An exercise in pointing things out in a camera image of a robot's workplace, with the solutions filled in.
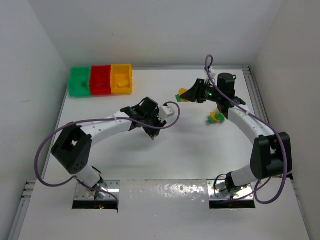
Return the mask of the yellow lego brick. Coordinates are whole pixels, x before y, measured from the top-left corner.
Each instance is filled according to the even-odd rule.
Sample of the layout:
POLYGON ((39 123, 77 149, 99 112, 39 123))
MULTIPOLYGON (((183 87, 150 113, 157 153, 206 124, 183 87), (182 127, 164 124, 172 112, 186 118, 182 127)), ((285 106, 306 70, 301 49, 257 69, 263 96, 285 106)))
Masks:
POLYGON ((128 88, 130 86, 130 82, 127 79, 122 79, 117 82, 119 88, 128 88))

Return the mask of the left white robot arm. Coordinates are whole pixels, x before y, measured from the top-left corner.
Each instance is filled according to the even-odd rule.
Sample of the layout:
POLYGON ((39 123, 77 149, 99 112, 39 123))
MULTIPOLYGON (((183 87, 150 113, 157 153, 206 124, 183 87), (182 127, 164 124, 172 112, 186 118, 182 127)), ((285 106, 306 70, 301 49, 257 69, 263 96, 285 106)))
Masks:
POLYGON ((159 106, 149 97, 135 106, 119 110, 105 121, 88 124, 73 124, 66 127, 55 141, 51 154, 67 170, 90 188, 94 188, 102 178, 89 165, 91 148, 116 134, 132 131, 141 125, 130 121, 137 120, 152 127, 162 128, 175 111, 168 105, 159 106))

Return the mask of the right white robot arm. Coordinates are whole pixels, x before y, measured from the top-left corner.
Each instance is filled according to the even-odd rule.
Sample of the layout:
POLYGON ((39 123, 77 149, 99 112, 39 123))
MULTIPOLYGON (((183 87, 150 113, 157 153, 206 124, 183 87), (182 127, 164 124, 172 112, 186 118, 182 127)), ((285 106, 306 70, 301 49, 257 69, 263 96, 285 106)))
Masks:
POLYGON ((246 103, 236 96, 236 75, 220 73, 217 86, 198 78, 190 89, 180 89, 179 102, 217 104, 218 113, 235 124, 253 145, 250 162, 245 167, 226 174, 224 181, 228 192, 263 180, 290 173, 293 168, 291 139, 286 132, 275 134, 267 124, 248 114, 246 103))

